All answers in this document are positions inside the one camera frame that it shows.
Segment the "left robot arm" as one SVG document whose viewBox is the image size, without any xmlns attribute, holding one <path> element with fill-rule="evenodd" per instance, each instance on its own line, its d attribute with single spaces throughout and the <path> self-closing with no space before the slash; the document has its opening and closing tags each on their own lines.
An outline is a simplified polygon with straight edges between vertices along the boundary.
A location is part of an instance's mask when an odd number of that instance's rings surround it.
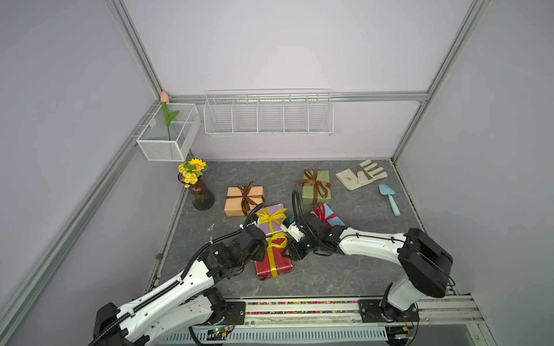
<svg viewBox="0 0 554 346">
<path fill-rule="evenodd" d="M 182 272 L 158 288 L 99 309 L 91 345 L 155 345 L 184 328 L 222 321 L 227 303 L 215 285 L 247 262 L 262 261 L 267 246 L 264 232 L 252 224 L 205 243 Z"/>
</svg>

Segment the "red gift box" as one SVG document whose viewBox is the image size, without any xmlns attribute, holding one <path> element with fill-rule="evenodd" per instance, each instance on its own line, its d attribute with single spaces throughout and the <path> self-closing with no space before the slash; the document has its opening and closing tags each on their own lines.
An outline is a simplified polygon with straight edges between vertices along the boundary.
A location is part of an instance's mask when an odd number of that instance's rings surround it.
<svg viewBox="0 0 554 346">
<path fill-rule="evenodd" d="M 283 232 L 277 233 L 268 237 L 266 241 L 268 246 L 264 261 L 255 263 L 256 275 L 260 281 L 278 278 L 293 270 L 292 261 L 284 256 L 287 252 L 287 235 Z"/>
</svg>

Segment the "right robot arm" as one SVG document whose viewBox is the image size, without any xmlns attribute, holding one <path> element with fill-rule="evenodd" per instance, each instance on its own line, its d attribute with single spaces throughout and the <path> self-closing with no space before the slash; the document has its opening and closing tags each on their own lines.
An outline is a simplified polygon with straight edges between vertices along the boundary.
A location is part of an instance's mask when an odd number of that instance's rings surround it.
<svg viewBox="0 0 554 346">
<path fill-rule="evenodd" d="M 281 230 L 289 236 L 284 256 L 293 261 L 313 252 L 359 255 L 400 266 L 403 276 L 388 285 L 377 306 L 386 321 L 413 310 L 422 298 L 445 297 L 453 283 L 453 257 L 421 229 L 396 234 L 365 232 L 346 225 L 329 226 L 307 213 L 293 222 L 285 221 Z"/>
</svg>

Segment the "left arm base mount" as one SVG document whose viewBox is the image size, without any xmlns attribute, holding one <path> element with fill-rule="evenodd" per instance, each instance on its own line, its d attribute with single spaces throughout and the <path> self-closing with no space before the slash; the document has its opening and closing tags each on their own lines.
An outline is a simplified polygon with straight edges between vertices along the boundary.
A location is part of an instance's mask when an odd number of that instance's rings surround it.
<svg viewBox="0 0 554 346">
<path fill-rule="evenodd" d="M 246 317 L 244 301 L 230 301 L 212 307 L 212 315 L 204 325 L 243 325 Z"/>
</svg>

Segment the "blue gift box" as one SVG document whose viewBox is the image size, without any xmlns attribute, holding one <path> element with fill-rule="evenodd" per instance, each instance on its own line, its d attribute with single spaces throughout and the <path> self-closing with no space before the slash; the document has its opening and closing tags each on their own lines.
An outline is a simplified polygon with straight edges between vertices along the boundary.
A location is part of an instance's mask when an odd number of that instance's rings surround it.
<svg viewBox="0 0 554 346">
<path fill-rule="evenodd" d="M 328 227 L 345 225 L 345 223 L 333 212 L 327 203 L 320 203 L 320 205 L 312 211 L 312 214 L 317 216 L 321 222 Z"/>
</svg>

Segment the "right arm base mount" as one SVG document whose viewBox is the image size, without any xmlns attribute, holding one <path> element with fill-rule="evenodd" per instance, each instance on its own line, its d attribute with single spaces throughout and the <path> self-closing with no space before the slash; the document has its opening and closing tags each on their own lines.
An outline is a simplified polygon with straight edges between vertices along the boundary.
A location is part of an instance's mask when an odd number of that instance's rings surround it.
<svg viewBox="0 0 554 346">
<path fill-rule="evenodd" d="M 390 304 L 382 304 L 381 299 L 368 298 L 359 300 L 359 311 L 363 323 L 419 322 L 420 317 L 415 304 L 406 311 L 401 311 Z"/>
</svg>

